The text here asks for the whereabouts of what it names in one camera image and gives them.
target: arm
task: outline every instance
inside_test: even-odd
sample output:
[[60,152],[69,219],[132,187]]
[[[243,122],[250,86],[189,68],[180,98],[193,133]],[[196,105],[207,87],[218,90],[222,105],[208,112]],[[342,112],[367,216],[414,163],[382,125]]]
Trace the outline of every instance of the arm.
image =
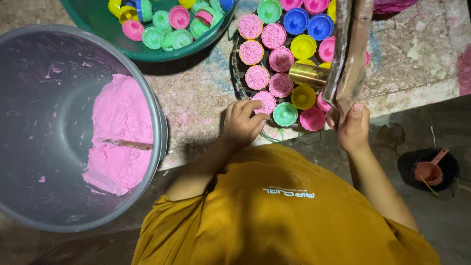
[[232,156],[248,146],[263,129],[269,116],[259,113],[250,118],[254,108],[263,108],[260,100],[244,99],[231,103],[226,110],[224,128],[218,140],[170,186],[170,200],[182,200],[204,194],[208,183],[224,168]]
[[347,152],[355,189],[360,191],[382,216],[418,232],[419,228],[402,197],[396,192],[368,144],[370,111],[361,103],[352,106],[345,121],[336,126],[332,113],[327,124],[338,129],[339,142]]

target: hand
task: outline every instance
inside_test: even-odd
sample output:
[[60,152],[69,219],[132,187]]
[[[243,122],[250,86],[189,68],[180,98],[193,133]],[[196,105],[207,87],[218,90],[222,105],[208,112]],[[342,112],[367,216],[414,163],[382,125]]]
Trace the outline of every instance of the hand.
[[243,99],[232,102],[226,110],[224,128],[220,139],[229,144],[234,151],[239,151],[255,140],[270,118],[265,113],[258,113],[250,118],[254,108],[263,108],[260,100]]
[[339,132],[339,143],[351,155],[370,149],[368,132],[370,128],[370,110],[357,101],[351,107],[342,124],[336,124],[331,109],[327,113],[327,124]]

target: wooden spatula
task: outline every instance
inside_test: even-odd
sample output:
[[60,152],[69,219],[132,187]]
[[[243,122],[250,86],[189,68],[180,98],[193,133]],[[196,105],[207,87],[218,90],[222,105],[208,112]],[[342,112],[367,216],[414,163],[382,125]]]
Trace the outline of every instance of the wooden spatula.
[[111,143],[113,145],[120,145],[120,146],[127,146],[131,148],[136,148],[139,150],[151,150],[152,149],[152,144],[150,143],[141,143],[141,142],[131,142],[131,141],[125,141],[125,140],[115,140],[115,139],[98,139],[99,141],[102,142],[107,142]]

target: concrete floor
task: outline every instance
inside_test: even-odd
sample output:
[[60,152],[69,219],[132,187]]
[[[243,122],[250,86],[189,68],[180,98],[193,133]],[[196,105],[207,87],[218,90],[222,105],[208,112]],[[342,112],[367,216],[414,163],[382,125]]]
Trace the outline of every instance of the concrete floor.
[[[467,236],[471,233],[471,192],[461,190],[455,199],[447,199],[451,196],[449,190],[440,192],[437,198],[414,189],[401,180],[396,162],[404,152],[435,144],[440,148],[444,144],[460,162],[460,183],[469,185],[466,180],[470,180],[471,163],[467,158],[471,157],[471,125],[463,123],[468,120],[470,101],[471,97],[462,97],[382,116],[373,119],[370,127],[373,152],[445,265],[471,264],[471,240]],[[398,128],[404,129],[403,138],[394,134]],[[336,138],[335,132],[325,131],[282,144],[351,184],[347,157]],[[40,232],[0,213],[0,264],[130,264],[142,220],[153,201],[182,169],[158,172],[130,210],[106,225],[85,232]]]

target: mustard yellow t-shirt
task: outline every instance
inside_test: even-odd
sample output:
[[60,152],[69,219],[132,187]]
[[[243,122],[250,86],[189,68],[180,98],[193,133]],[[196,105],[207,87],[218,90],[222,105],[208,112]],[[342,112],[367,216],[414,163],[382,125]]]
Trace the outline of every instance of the mustard yellow t-shirt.
[[344,180],[270,144],[238,153],[206,195],[161,196],[132,264],[434,265],[439,258]]

